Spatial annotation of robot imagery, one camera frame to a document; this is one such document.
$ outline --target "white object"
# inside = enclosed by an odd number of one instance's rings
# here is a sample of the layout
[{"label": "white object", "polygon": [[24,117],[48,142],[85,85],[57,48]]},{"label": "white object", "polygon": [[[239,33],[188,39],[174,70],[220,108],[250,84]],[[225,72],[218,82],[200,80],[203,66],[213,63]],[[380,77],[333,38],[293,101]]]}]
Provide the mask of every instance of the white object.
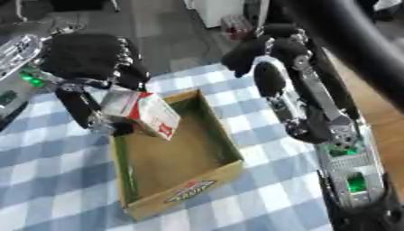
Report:
[{"label": "white object", "polygon": [[402,3],[401,0],[380,0],[374,6],[374,9],[376,11],[380,11],[380,10],[387,9],[387,8],[390,8],[390,7],[394,6],[394,5],[398,5],[398,4],[401,4],[401,3]]},{"label": "white object", "polygon": [[212,28],[228,15],[243,15],[244,0],[193,0],[193,6],[206,28]]},{"label": "white object", "polygon": [[189,10],[195,9],[195,0],[184,0],[185,6]]},{"label": "white object", "polygon": [[135,130],[170,140],[179,126],[179,115],[159,95],[150,92],[115,88],[101,103],[110,118],[125,118],[135,123]]}]

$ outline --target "cardboard tray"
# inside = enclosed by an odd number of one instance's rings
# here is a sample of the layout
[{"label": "cardboard tray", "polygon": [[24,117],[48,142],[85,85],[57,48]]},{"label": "cardboard tray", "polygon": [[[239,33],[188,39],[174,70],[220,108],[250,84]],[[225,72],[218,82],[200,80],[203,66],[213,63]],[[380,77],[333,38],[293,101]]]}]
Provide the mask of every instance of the cardboard tray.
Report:
[{"label": "cardboard tray", "polygon": [[181,115],[171,141],[129,134],[112,138],[123,209],[144,219],[236,179],[243,158],[199,90],[167,97]]}]

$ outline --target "green light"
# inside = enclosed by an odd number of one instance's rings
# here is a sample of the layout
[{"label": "green light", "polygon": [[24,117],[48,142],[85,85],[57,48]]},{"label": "green light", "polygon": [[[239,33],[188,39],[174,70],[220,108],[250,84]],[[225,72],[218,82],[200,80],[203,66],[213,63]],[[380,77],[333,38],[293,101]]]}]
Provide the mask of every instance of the green light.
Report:
[{"label": "green light", "polygon": [[366,191],[366,181],[361,173],[348,178],[348,189],[352,193]]},{"label": "green light", "polygon": [[340,149],[337,148],[335,145],[328,145],[328,152],[332,157],[339,157],[339,156],[345,156],[345,155],[356,155],[358,154],[358,148],[357,147],[352,147],[350,149]]},{"label": "green light", "polygon": [[20,74],[20,77],[23,78],[25,81],[29,82],[32,86],[40,88],[43,87],[43,81],[40,79],[36,79],[30,75],[27,74]]},{"label": "green light", "polygon": [[41,80],[39,80],[39,79],[33,79],[33,80],[31,81],[31,84],[32,84],[34,87],[40,88],[40,87],[43,86],[43,81],[41,81]]}]

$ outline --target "box label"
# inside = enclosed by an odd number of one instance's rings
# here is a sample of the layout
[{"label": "box label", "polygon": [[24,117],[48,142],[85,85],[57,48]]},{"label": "box label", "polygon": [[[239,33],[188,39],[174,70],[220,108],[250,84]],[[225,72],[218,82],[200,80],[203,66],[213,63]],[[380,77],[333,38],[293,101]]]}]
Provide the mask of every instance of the box label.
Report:
[{"label": "box label", "polygon": [[190,181],[185,184],[184,189],[180,189],[176,195],[167,199],[165,202],[170,203],[193,198],[201,192],[206,191],[215,183],[216,180]]}]

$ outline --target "red object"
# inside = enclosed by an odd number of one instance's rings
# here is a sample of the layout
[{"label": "red object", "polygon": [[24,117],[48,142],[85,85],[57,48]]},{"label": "red object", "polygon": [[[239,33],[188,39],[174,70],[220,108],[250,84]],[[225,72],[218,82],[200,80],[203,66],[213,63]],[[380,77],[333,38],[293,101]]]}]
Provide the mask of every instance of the red object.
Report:
[{"label": "red object", "polygon": [[137,98],[136,103],[134,104],[134,107],[132,108],[131,113],[129,114],[129,117],[132,119],[140,119],[140,112],[139,112],[139,102],[141,101],[142,98],[146,98],[148,96],[151,96],[152,93],[149,92],[141,92],[139,97]]},{"label": "red object", "polygon": [[167,137],[170,137],[172,136],[172,127],[167,126],[164,123],[161,123],[161,125],[159,126],[159,133],[163,133],[167,135]]},{"label": "red object", "polygon": [[194,185],[196,185],[197,184],[197,181],[190,181],[190,182],[188,182],[187,184],[186,184],[186,186],[185,186],[185,188],[191,188],[191,187],[193,187]]}]

